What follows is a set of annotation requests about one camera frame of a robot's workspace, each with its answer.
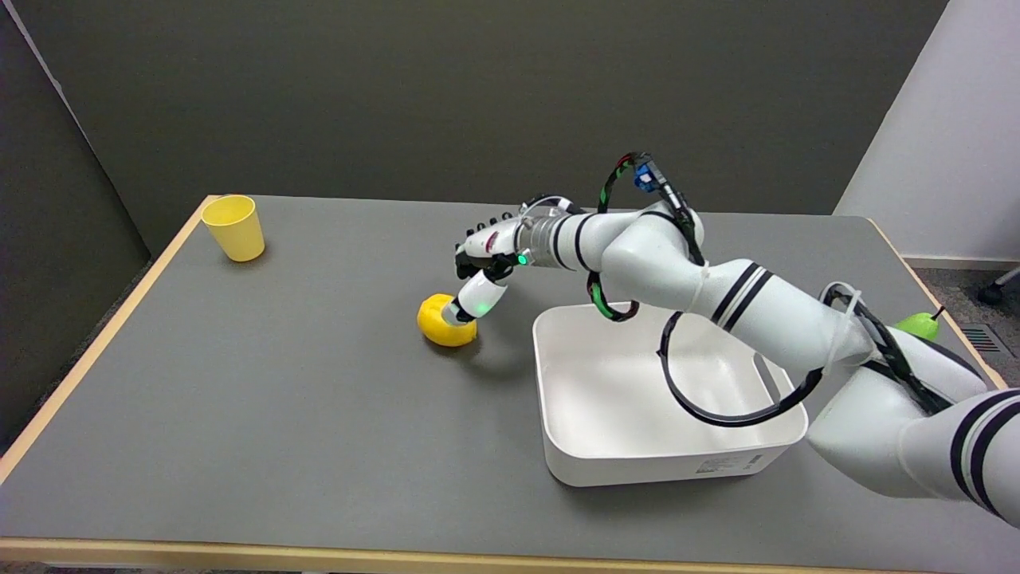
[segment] wooden table edge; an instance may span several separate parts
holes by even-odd
[[[907,268],[907,272],[909,272],[910,275],[914,277],[914,280],[916,280],[917,283],[921,285],[921,290],[924,292],[924,295],[927,296],[929,300],[931,300],[931,303],[932,305],[935,306],[935,309],[937,310],[941,308],[942,304],[935,299],[935,296],[928,290],[928,285],[925,284],[923,280],[921,280],[921,277],[918,276],[917,272],[914,271],[914,268],[907,263],[907,260],[903,258],[903,255],[900,254],[900,251],[897,251],[896,247],[892,246],[892,242],[889,241],[888,236],[885,234],[885,231],[882,230],[882,227],[878,226],[878,223],[875,222],[875,220],[872,219],[871,217],[865,217],[865,218],[868,219],[868,221],[870,221],[872,225],[874,225],[875,230],[878,231],[878,234],[882,236],[882,239],[885,240],[885,243],[888,244],[889,248],[892,249],[892,252],[896,253],[896,256],[899,257],[900,262],[903,263],[903,266]],[[970,352],[971,357],[974,358],[974,361],[977,362],[977,365],[984,371],[985,375],[988,376],[988,380],[990,380],[992,384],[994,384],[1000,389],[1009,388],[1009,385],[1006,384],[1006,381],[1003,379],[1003,376],[999,374],[999,371],[996,371],[987,363],[985,363],[984,359],[981,358],[981,355],[977,353],[977,350],[974,349],[974,346],[970,345],[970,342],[967,341],[967,336],[964,335],[963,331],[960,330],[960,326],[957,325],[957,322],[953,319],[952,315],[950,315],[950,312],[949,311],[942,312],[941,317],[946,319],[946,324],[950,326],[950,329],[952,329],[953,332],[956,333],[957,337],[960,337],[960,341],[963,342],[964,347],[967,349],[968,352]]]
[[[419,552],[353,551],[206,542],[0,538],[0,559],[58,564],[124,564],[215,570],[365,574],[892,574],[795,566],[649,562]]]
[[[131,317],[131,314],[135,311],[138,305],[142,303],[146,294],[148,294],[149,290],[152,289],[152,284],[156,281],[156,278],[158,278],[160,273],[163,272],[166,265],[170,263],[170,259],[172,259],[173,255],[175,255],[177,250],[181,249],[181,246],[184,245],[185,241],[191,234],[192,230],[194,230],[198,225],[199,221],[202,220],[202,209],[204,209],[205,206],[216,197],[218,196],[209,195],[202,200],[202,203],[200,203],[198,208],[195,209],[195,212],[188,217],[187,221],[185,221],[181,230],[173,236],[173,239],[170,241],[169,245],[166,246],[166,249],[159,254],[159,257],[156,258],[156,260],[152,263],[152,266],[149,267],[149,270],[146,271],[145,276],[138,281],[138,284],[135,285],[135,290],[132,291],[120,308],[113,314],[113,317],[111,317],[106,325],[103,326],[103,329],[99,332],[99,335],[96,336],[96,340],[92,342],[87,350],[85,350],[85,353],[82,354],[82,358],[78,360],[78,363],[75,363],[71,370],[67,373],[67,376],[60,381],[60,384],[57,385],[53,395],[46,400],[46,403],[43,404],[39,413],[36,413],[36,416],[29,421],[28,426],[24,427],[21,434],[14,439],[13,445],[11,445],[10,449],[7,450],[7,453],[4,454],[3,459],[0,459],[0,485],[7,480],[11,471],[13,471],[14,467],[17,466],[17,463],[21,461],[24,454],[29,452],[29,449],[36,441],[36,439],[39,438],[39,435],[43,432],[43,429],[46,428],[46,425],[53,420],[57,411],[63,407],[64,402],[67,401],[70,394],[74,392],[78,384],[82,382],[82,379],[85,378],[86,373],[88,373],[89,369],[91,369],[96,363],[99,356],[106,351],[106,346],[110,344],[114,335],[117,334],[117,331],[120,330],[120,327],[122,327],[124,322],[128,321],[128,318]]]
[[[152,266],[139,280],[135,290],[113,314],[96,340],[70,370],[53,395],[46,401],[39,413],[32,419],[24,431],[14,440],[7,453],[0,459],[0,485],[28,453],[46,425],[53,419],[70,394],[85,377],[96,360],[116,335],[120,327],[131,317],[138,305],[152,289],[163,269],[176,255],[181,246],[191,236],[202,220],[202,210],[215,199],[207,196],[185,221],[166,249],[160,253]],[[892,243],[878,224],[868,221],[885,240],[897,257],[910,272],[914,280],[937,308],[938,301],[928,291],[927,285],[907,264]],[[1000,388],[1006,388],[1003,378],[987,366],[977,351],[967,342],[955,321],[944,313],[947,324],[956,332],[978,365],[989,379]],[[704,574],[850,574],[861,572],[892,572],[886,570],[862,571],[857,569],[832,569],[795,566],[738,565],[679,562],[644,562],[600,559],[567,559],[544,557],[514,557],[493,555],[436,554],[417,552],[353,551],[339,549],[309,549],[290,546],[269,546],[253,544],[226,544],[212,542],[148,542],[133,540],[89,540],[63,538],[18,538],[0,537],[0,559],[6,561],[51,562],[75,564],[132,564],[132,565],[173,565],[193,568],[291,570],[323,572],[365,572],[419,574],[442,572],[444,574],[510,572],[650,572],[650,573],[704,573]]]

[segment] robotic hand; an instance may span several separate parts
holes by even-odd
[[[635,185],[661,199],[641,211],[608,213],[612,185],[631,166]],[[484,316],[517,266],[584,269],[592,302],[611,321],[633,317],[640,304],[677,310],[658,354],[665,382],[693,417],[717,426],[758,424],[802,402],[833,368],[848,369],[849,381],[808,432],[823,459],[880,494],[970,501],[1020,527],[1020,389],[986,392],[953,353],[879,322],[849,284],[833,282],[816,300],[749,259],[709,265],[703,241],[697,212],[654,161],[628,154],[603,187],[597,212],[540,196],[518,215],[469,233],[456,252],[458,275],[468,280],[443,318],[463,325]],[[607,304],[603,273],[631,300],[626,312]],[[845,311],[832,308],[837,302]],[[682,313],[710,319],[808,377],[756,413],[725,416],[699,408],[669,375],[669,334]]]

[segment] white plastic bin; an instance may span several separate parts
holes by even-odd
[[[534,321],[534,355],[546,463],[572,486],[658,482],[760,472],[808,430],[798,406],[763,424],[721,428],[684,412],[669,393],[656,351],[672,312],[642,306],[612,323],[594,306],[554,308]],[[756,353],[707,319],[676,324],[669,363],[696,405],[725,415],[774,403]],[[785,396],[785,371],[758,359]]]

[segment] chair wheel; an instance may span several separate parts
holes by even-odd
[[[977,301],[989,306],[997,306],[1003,303],[1003,286],[992,282],[987,286],[981,286],[977,293]]]

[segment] floor vent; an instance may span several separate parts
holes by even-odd
[[[999,336],[983,323],[964,324],[960,326],[960,330],[963,331],[964,336],[967,337],[970,345],[974,346],[974,349],[981,355],[1013,356],[1006,349],[1006,346],[1003,345],[1003,342],[999,340]]]

